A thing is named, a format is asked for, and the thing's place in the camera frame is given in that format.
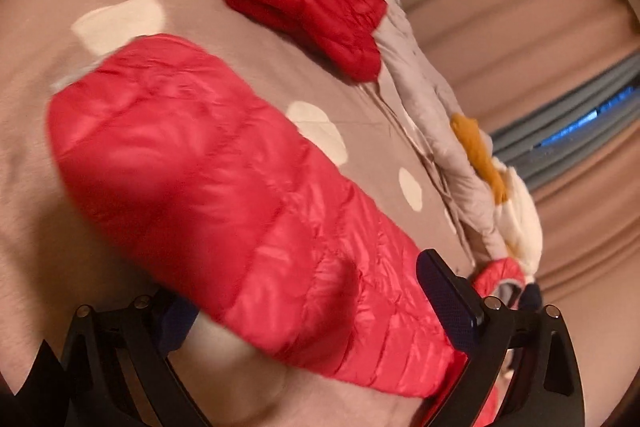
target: orange fabric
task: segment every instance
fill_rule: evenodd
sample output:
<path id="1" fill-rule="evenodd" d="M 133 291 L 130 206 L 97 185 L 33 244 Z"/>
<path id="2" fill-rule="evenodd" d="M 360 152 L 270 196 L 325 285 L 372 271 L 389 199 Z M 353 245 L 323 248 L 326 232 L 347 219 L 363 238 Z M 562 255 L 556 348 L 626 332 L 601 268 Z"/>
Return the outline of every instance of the orange fabric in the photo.
<path id="1" fill-rule="evenodd" d="M 458 138 L 462 147 L 465 148 L 466 157 L 469 163 L 476 170 L 478 175 L 489 184 L 494 194 L 495 204 L 502 204 L 507 201 L 507 189 L 500 172 L 494 167 L 478 127 L 478 120 L 467 118 L 459 113 L 454 113 L 451 117 L 451 128 Z"/>

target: white polka dot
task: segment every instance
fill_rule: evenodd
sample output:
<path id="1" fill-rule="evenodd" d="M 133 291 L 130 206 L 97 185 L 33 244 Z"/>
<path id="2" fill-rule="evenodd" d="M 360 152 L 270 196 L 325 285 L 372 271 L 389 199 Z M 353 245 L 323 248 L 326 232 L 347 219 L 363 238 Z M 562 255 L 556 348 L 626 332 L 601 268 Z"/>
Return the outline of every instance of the white polka dot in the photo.
<path id="1" fill-rule="evenodd" d="M 349 155 L 338 128 L 319 107 L 307 102 L 293 102 L 286 112 L 302 136 L 313 142 L 338 167 Z"/>
<path id="2" fill-rule="evenodd" d="M 422 210 L 422 188 L 420 184 L 404 167 L 400 169 L 398 181 L 400 182 L 400 188 L 402 188 L 402 194 L 404 194 L 409 206 L 416 212 L 420 212 Z"/>
<path id="3" fill-rule="evenodd" d="M 157 0 L 128 0 L 93 10 L 71 30 L 92 54 L 106 55 L 140 35 L 162 32 L 166 16 Z"/>
<path id="4" fill-rule="evenodd" d="M 444 217 L 447 219 L 447 223 L 449 223 L 451 231 L 457 234 L 458 230 L 456 230 L 456 226 L 453 224 L 453 219 L 451 219 L 451 214 L 449 214 L 449 209 L 446 206 L 444 208 Z"/>

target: blue light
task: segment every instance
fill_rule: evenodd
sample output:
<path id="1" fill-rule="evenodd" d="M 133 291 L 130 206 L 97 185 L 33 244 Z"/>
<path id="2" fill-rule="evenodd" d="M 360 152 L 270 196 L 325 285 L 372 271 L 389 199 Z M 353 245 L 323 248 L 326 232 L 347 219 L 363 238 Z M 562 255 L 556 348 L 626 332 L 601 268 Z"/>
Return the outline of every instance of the blue light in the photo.
<path id="1" fill-rule="evenodd" d="M 558 131 L 557 133 L 552 134 L 549 138 L 542 140 L 542 142 L 540 142 L 538 147 L 545 147 L 547 145 L 551 145 L 552 143 L 557 142 L 559 139 L 564 138 L 568 134 L 571 134 L 572 132 L 580 129 L 580 127 L 585 126 L 590 121 L 595 120 L 602 113 L 607 112 L 608 110 L 622 103 L 624 100 L 628 99 L 635 90 L 636 90 L 636 86 L 629 86 L 623 89 L 622 91 L 617 93 L 615 96 L 607 100 L 607 102 L 604 102 L 601 105 L 599 105 L 597 108 L 591 110 L 586 115 L 581 117 L 579 120 L 576 120 L 575 122 L 569 124 L 564 129 Z"/>

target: polka dot bedsheet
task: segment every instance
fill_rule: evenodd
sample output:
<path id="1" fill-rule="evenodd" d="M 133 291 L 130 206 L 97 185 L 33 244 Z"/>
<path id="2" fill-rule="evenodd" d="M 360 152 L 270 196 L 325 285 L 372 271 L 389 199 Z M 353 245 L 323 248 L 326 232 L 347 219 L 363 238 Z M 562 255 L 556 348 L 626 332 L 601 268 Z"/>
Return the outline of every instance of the polka dot bedsheet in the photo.
<path id="1" fill-rule="evenodd" d="M 471 272 L 434 180 L 375 86 L 351 84 L 222 0 L 0 0 L 0 371 L 14 391 L 42 339 L 60 353 L 78 305 L 113 309 L 154 290 L 65 197 L 44 115 L 61 83 L 135 36 L 159 32 L 222 58 L 419 247 Z M 420 405 L 281 366 L 202 315 L 172 362 L 221 425 L 399 427 Z"/>

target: black fabric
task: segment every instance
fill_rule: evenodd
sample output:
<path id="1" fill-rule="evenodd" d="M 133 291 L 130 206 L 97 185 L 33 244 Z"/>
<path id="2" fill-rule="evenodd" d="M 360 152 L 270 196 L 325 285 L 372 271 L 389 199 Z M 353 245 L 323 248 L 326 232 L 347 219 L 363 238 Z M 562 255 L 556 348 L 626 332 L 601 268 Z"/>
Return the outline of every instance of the black fabric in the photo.
<path id="1" fill-rule="evenodd" d="M 542 291 L 536 283 L 527 284 L 518 302 L 519 310 L 537 312 L 542 309 Z"/>
<path id="2" fill-rule="evenodd" d="M 518 302 L 519 310 L 526 310 L 531 312 L 537 312 L 542 309 L 543 300 L 542 300 L 542 291 L 540 291 L 540 286 L 536 283 L 527 284 L 524 288 L 524 292 L 520 296 L 520 301 Z M 514 371 L 518 368 L 520 360 L 522 359 L 522 350 L 516 349 L 513 353 L 513 358 L 511 359 L 511 363 L 509 365 L 509 369 L 513 369 Z"/>

